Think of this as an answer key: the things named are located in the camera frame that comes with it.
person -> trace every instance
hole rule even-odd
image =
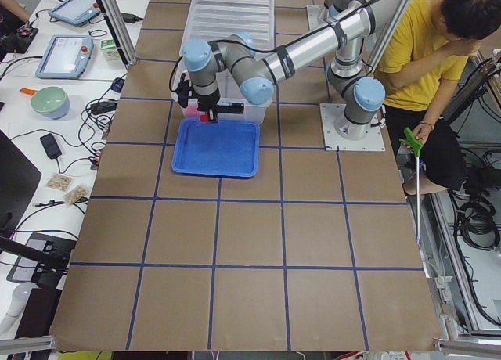
[[[411,0],[376,68],[394,154],[405,127],[424,144],[421,193],[458,190],[466,178],[456,134],[441,114],[468,57],[500,23],[501,0]],[[415,180],[404,183],[407,194],[416,194]]]
[[[7,53],[2,39],[22,27],[30,19],[30,13],[16,0],[0,0],[0,59]]]

white container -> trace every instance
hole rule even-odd
[[[274,49],[274,5],[275,0],[192,0],[179,55],[182,54],[182,47],[193,39],[213,41],[227,38],[241,31],[250,33],[257,49]],[[174,88],[184,70],[186,69],[181,61],[175,73]],[[228,71],[218,73],[217,80],[221,94],[220,103],[244,104],[243,114],[219,113],[218,118],[250,121],[257,124],[263,122],[266,108],[271,100],[260,106],[250,104],[245,100]],[[175,92],[172,93],[172,98],[177,101]],[[182,109],[182,112],[185,117],[201,114],[191,106]]]

small packet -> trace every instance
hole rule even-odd
[[[87,196],[89,193],[90,189],[87,186],[79,184],[63,196],[64,202],[68,206],[73,205],[80,198]]]
[[[64,176],[62,174],[52,174],[51,178],[47,181],[47,184],[45,184],[45,186],[66,192],[72,182],[73,179],[68,176]]]

dark clothing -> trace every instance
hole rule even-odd
[[[9,34],[16,34],[17,29],[24,25],[24,22],[0,5],[0,39]],[[7,51],[0,42],[0,59],[5,57]]]
[[[391,148],[396,155],[398,139],[405,138],[404,128],[414,129],[423,120],[426,111],[409,111],[386,107],[386,125]],[[457,142],[456,134],[444,120],[439,119],[421,150],[421,160],[426,165],[426,176],[435,184],[459,190],[466,178],[466,163]]]

orange handle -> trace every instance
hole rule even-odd
[[[20,88],[19,91],[28,95],[34,95],[37,92],[37,90],[33,90],[32,88]]]

